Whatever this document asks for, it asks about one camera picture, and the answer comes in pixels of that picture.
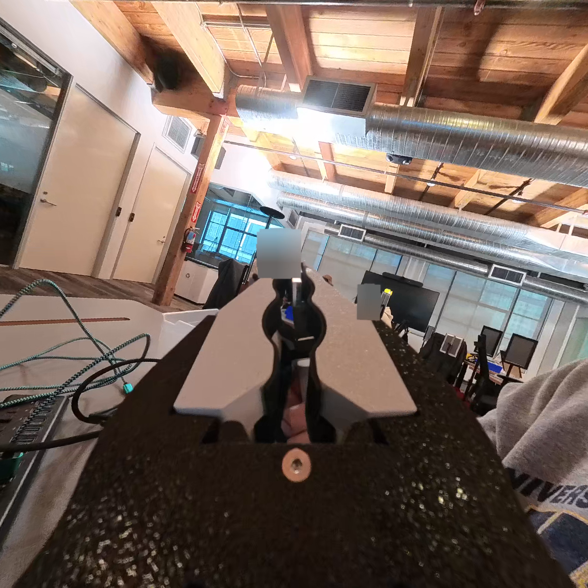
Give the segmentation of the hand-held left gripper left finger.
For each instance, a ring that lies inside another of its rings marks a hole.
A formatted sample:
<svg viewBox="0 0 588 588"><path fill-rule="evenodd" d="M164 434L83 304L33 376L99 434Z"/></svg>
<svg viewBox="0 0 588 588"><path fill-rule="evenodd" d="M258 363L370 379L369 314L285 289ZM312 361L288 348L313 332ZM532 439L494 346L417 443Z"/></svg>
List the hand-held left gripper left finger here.
<svg viewBox="0 0 588 588"><path fill-rule="evenodd" d="M274 370L275 347L262 319L275 300L271 278L261 278L217 313L173 408L180 415L235 421L251 440L263 419L262 388Z"/></svg>

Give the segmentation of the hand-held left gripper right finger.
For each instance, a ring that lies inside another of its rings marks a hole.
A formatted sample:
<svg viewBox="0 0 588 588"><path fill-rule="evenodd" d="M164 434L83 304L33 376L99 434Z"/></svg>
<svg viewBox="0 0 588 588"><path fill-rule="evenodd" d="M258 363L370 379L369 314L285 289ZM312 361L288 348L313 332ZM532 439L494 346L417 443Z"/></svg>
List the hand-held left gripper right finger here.
<svg viewBox="0 0 588 588"><path fill-rule="evenodd" d="M380 321L357 318L357 305L302 265L310 352L305 416L311 442L334 442L355 423L415 415L417 407L382 342Z"/></svg>

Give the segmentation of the black usb hub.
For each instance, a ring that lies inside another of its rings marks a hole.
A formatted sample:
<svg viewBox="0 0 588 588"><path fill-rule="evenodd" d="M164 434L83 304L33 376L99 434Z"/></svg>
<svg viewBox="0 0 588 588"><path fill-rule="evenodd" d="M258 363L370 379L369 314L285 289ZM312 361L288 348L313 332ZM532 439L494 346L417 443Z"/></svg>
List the black usb hub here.
<svg viewBox="0 0 588 588"><path fill-rule="evenodd" d="M1 444L52 440L69 400L57 396L1 410ZM38 472L45 451L1 453L1 543L4 542Z"/></svg>

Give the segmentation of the white plastic bin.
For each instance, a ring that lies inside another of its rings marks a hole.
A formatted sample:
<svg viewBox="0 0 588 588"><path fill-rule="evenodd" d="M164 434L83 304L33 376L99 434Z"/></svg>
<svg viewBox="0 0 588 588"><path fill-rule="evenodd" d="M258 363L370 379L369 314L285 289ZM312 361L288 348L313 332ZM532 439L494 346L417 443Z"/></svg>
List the white plastic bin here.
<svg viewBox="0 0 588 588"><path fill-rule="evenodd" d="M216 316L218 309L163 313L161 339L180 340L208 316Z"/></svg>

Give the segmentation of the black jacket on chair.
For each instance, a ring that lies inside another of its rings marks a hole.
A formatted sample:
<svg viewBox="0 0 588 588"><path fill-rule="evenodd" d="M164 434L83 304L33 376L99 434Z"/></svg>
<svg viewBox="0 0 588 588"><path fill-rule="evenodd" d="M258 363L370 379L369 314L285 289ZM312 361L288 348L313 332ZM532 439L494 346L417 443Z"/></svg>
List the black jacket on chair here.
<svg viewBox="0 0 588 588"><path fill-rule="evenodd" d="M220 310L230 303L239 293L248 268L248 264L241 263L235 259L220 262L217 281L214 283L202 309Z"/></svg>

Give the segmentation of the white cabinet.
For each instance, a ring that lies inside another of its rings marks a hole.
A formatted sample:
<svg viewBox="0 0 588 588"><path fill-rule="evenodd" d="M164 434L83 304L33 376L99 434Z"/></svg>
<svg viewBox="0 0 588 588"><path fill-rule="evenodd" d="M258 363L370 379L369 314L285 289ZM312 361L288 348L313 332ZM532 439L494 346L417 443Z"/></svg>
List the white cabinet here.
<svg viewBox="0 0 588 588"><path fill-rule="evenodd" d="M217 277L217 268L186 259L180 271L175 295L195 304L204 305Z"/></svg>

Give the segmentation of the black desk monitor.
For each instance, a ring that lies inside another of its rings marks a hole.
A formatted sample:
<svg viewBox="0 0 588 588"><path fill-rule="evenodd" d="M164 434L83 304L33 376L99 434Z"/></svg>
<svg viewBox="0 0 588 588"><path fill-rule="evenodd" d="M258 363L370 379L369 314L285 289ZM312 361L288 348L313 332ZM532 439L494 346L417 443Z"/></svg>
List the black desk monitor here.
<svg viewBox="0 0 588 588"><path fill-rule="evenodd" d="M503 331L494 327L484 325L481 329L481 335L486 338L486 354L488 357L494 357L499 348L503 337Z"/></svg>
<svg viewBox="0 0 588 588"><path fill-rule="evenodd" d="M503 361L512 366L527 370L537 348L538 341L520 334L512 334L506 350L503 352Z"/></svg>

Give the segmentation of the cream door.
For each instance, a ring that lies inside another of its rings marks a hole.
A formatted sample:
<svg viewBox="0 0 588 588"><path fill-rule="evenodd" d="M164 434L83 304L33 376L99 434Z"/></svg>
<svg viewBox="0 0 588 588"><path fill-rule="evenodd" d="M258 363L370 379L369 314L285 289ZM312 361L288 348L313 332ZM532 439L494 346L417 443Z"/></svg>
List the cream door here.
<svg viewBox="0 0 588 588"><path fill-rule="evenodd" d="M187 171L156 146L143 173L112 277L151 283L164 254Z"/></svg>
<svg viewBox="0 0 588 588"><path fill-rule="evenodd" d="M96 274L140 136L72 86L18 255L20 268Z"/></svg>

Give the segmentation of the grey printed sweatshirt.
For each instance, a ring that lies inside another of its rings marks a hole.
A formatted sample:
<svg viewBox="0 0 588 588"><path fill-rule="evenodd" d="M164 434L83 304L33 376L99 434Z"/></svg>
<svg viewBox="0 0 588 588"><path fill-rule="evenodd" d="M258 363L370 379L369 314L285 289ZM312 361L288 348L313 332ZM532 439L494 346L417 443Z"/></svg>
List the grey printed sweatshirt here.
<svg viewBox="0 0 588 588"><path fill-rule="evenodd" d="M478 422L551 556L587 587L587 359L507 384Z"/></svg>

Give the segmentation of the metal vent grille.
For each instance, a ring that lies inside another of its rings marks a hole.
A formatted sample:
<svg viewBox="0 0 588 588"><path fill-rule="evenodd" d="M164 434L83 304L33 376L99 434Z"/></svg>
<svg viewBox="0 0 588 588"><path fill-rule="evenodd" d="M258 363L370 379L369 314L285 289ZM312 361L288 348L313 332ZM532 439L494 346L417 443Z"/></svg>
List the metal vent grille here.
<svg viewBox="0 0 588 588"><path fill-rule="evenodd" d="M364 116L375 95L376 84L307 77L300 106L322 112Z"/></svg>

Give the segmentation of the large black wall screen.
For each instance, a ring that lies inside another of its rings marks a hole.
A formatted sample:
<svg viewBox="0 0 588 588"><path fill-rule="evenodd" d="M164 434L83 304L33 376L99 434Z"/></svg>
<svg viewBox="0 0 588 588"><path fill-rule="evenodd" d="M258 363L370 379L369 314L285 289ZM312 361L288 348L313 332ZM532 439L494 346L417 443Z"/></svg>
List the large black wall screen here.
<svg viewBox="0 0 588 588"><path fill-rule="evenodd" d="M380 291L392 291L387 306L395 323L404 323L409 329L425 333L439 299L439 292L427 289L423 283L403 276L365 271L362 284L378 284Z"/></svg>

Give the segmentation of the wooden post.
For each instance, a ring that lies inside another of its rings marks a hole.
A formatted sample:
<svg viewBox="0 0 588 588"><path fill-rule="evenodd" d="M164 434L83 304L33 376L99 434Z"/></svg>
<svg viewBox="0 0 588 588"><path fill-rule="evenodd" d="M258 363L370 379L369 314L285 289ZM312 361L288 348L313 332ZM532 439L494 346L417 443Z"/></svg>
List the wooden post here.
<svg viewBox="0 0 588 588"><path fill-rule="evenodd" d="M152 298L155 305L169 306L172 302L186 256L186 252L182 248L185 232L192 226L194 211L197 210L196 214L200 214L228 128L229 120L226 116L212 115L210 117L202 151L193 177L188 184L185 201L173 231L164 264L155 283Z"/></svg>

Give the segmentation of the silver ventilation duct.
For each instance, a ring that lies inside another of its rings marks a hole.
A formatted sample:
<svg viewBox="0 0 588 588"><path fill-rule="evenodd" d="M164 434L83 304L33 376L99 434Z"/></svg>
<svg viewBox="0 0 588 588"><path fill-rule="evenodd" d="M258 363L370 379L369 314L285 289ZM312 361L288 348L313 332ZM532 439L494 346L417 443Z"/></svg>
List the silver ventilation duct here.
<svg viewBox="0 0 588 588"><path fill-rule="evenodd" d="M311 199L319 202L320 209L334 205L362 213L380 213L385 218L443 227L463 235L483 237L492 243L513 246L537 254L561 256L568 260L587 260L587 239L566 236L528 224L349 187L336 182L322 182L315 178L273 169L268 172L267 182L269 187L281 192L282 199Z"/></svg>
<svg viewBox="0 0 588 588"><path fill-rule="evenodd" d="M587 187L586 129L380 103L359 122L245 85L235 102L245 125L271 134Z"/></svg>

